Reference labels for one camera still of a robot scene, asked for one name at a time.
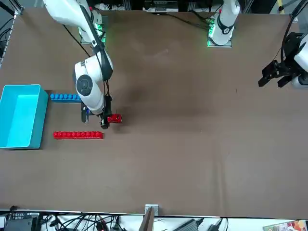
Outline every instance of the red lego brick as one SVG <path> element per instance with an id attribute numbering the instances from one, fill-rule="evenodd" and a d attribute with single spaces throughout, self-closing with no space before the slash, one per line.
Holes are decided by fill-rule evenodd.
<path id="1" fill-rule="evenodd" d="M 101 140 L 103 133 L 100 131 L 55 131 L 56 140 Z"/>
<path id="2" fill-rule="evenodd" d="M 122 123 L 122 115 L 121 114 L 112 114 L 107 118 L 108 123 L 110 124 L 120 124 Z"/>

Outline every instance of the tabletop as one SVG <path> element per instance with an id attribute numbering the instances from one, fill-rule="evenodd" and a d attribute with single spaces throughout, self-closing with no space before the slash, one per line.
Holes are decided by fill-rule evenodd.
<path id="1" fill-rule="evenodd" d="M 102 141 L 57 141 L 54 131 L 100 130 L 99 120 L 82 124 L 80 105 L 49 102 L 41 149 L 0 150 L 1 207 L 307 218 L 307 92 L 257 85 L 289 16 L 239 15 L 229 49 L 208 48 L 205 30 L 166 15 L 102 14 L 123 123 Z M 45 9 L 25 9 L 0 88 L 75 92 L 72 70 L 85 58 Z"/>

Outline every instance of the electrical wire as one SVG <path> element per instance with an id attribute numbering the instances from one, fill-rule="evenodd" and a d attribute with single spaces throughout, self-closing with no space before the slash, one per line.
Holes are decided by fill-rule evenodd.
<path id="1" fill-rule="evenodd" d="M 206 22 L 206 20 L 209 18 L 209 17 L 202 17 L 200 14 L 198 14 L 198 13 L 197 13 L 196 11 L 194 11 L 194 10 L 191 10 L 191 11 L 189 11 L 189 12 L 195 14 L 202 22 Z"/>
<path id="2" fill-rule="evenodd" d="M 111 219 L 109 222 L 106 222 L 106 224 L 109 224 L 109 223 L 111 223 L 111 222 L 114 221 L 114 216 L 108 216 L 108 217 L 105 217 L 104 219 L 109 218 L 109 217 L 111 217 L 112 219 Z M 94 222 L 93 224 L 91 224 L 90 226 L 88 226 L 84 231 L 87 231 L 88 229 L 90 229 L 93 225 L 95 225 L 95 224 L 98 223 L 99 221 L 100 221 L 100 220 L 98 220 L 97 222 Z"/>
<path id="3" fill-rule="evenodd" d="M 222 7 L 223 4 L 221 4 L 220 6 L 218 6 L 218 8 L 214 11 L 214 13 L 217 13 L 217 11 L 220 9 L 220 7 Z"/>
<path id="4" fill-rule="evenodd" d="M 65 25 L 63 25 L 64 28 L 67 30 L 67 32 L 69 33 L 69 35 L 75 40 L 76 43 L 78 43 L 78 45 L 83 49 L 83 51 L 88 55 L 88 57 L 90 57 L 89 53 L 86 51 L 86 49 L 81 45 L 81 43 L 72 35 L 72 33 L 67 29 L 67 27 Z"/>
<path id="5" fill-rule="evenodd" d="M 307 0 L 301 0 L 301 2 L 295 7 L 295 9 L 293 10 L 293 12 L 291 13 L 291 19 L 290 22 L 287 26 L 287 29 L 284 33 L 283 39 L 282 39 L 282 45 L 281 45 L 281 52 L 280 52 L 280 59 L 281 62 L 283 61 L 283 51 L 284 51 L 284 46 L 285 46 L 285 42 L 286 42 L 286 38 L 287 35 L 289 33 L 290 27 L 292 25 L 292 22 L 294 21 L 294 19 L 299 15 L 299 13 L 302 12 L 302 10 L 306 7 L 306 5 L 308 4 Z"/>
<path id="6" fill-rule="evenodd" d="M 13 18 L 10 18 L 8 21 L 6 21 L 6 23 L 0 27 L 0 31 L 5 27 L 5 25 L 7 25 L 11 20 L 13 20 Z"/>
<path id="7" fill-rule="evenodd" d="M 169 13 L 162 14 L 162 15 L 171 16 L 171 17 L 176 18 L 176 19 L 178 19 L 178 20 L 180 20 L 180 21 L 182 21 L 182 22 L 184 22 L 184 23 L 187 23 L 187 24 L 192 25 L 192 26 L 196 26 L 196 27 L 201 28 L 201 29 L 205 29 L 205 30 L 208 29 L 208 26 L 207 26 L 207 25 L 203 25 L 203 24 L 199 24 L 199 23 L 192 23 L 192 22 L 190 22 L 190 21 L 187 21 L 187 20 L 185 20 L 185 19 L 182 19 L 182 18 L 180 18 L 180 17 L 177 17 L 177 16 L 172 15 L 172 14 L 169 14 Z"/>
<path id="8" fill-rule="evenodd" d="M 225 231 L 227 231 L 228 227 L 229 227 L 229 220 L 228 220 L 228 218 L 226 218 L 226 220 L 227 220 L 227 226 L 226 226 L 226 230 Z"/>

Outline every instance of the blue building block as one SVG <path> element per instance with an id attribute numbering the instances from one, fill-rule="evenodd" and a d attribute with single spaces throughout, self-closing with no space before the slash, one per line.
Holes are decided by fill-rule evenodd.
<path id="1" fill-rule="evenodd" d="M 55 103 L 81 103 L 77 94 L 50 94 L 50 99 Z"/>

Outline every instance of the blue plastic container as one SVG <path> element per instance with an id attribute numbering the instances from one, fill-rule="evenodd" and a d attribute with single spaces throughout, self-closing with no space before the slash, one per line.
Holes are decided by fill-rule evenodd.
<path id="1" fill-rule="evenodd" d="M 40 85 L 5 85 L 0 100 L 0 148 L 38 149 L 48 94 Z"/>

